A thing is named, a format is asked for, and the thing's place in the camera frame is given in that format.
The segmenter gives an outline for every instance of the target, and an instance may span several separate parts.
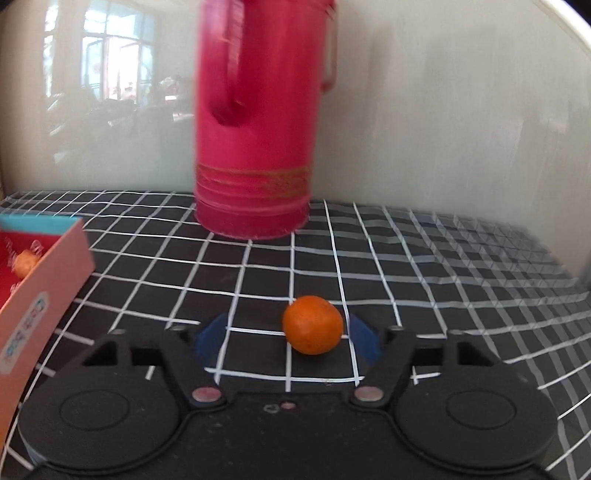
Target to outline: checkered surface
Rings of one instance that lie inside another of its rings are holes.
[[[311,204],[310,222],[297,234],[242,242],[201,227],[185,193],[29,192],[0,206],[5,213],[80,216],[96,260],[23,400],[111,329],[198,325],[224,312],[226,339],[208,367],[222,385],[349,387],[367,367],[347,332],[318,358],[286,345],[283,310],[314,294],[330,300],[347,322],[355,314],[424,338],[445,338],[448,329],[482,335],[556,406],[559,430],[548,469],[569,480],[591,472],[589,299],[524,232],[457,216],[321,201]],[[142,373],[158,380],[158,369]],[[436,375],[436,367],[421,367],[413,381]],[[32,468],[17,423],[18,414],[0,459],[3,479]]]

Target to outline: pink box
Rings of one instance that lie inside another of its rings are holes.
[[[0,440],[5,441],[25,385],[57,324],[95,269],[80,219],[0,215],[0,231],[59,240],[0,308]],[[0,282],[11,282],[0,274]]]

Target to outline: pink thermos flask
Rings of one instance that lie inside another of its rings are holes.
[[[306,223],[320,95],[336,80],[335,7],[206,0],[196,197],[208,230],[265,239]]]

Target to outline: white label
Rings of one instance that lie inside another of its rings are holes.
[[[9,375],[13,367],[18,362],[18,357],[21,356],[22,351],[29,339],[33,336],[33,332],[45,312],[49,308],[49,294],[42,291],[31,306],[28,308],[25,315],[23,315],[17,327],[8,339],[6,345],[0,353],[0,375]]]

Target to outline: white curved edge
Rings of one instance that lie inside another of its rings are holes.
[[[582,44],[591,56],[591,26],[565,0],[532,0],[557,20],[563,29]]]

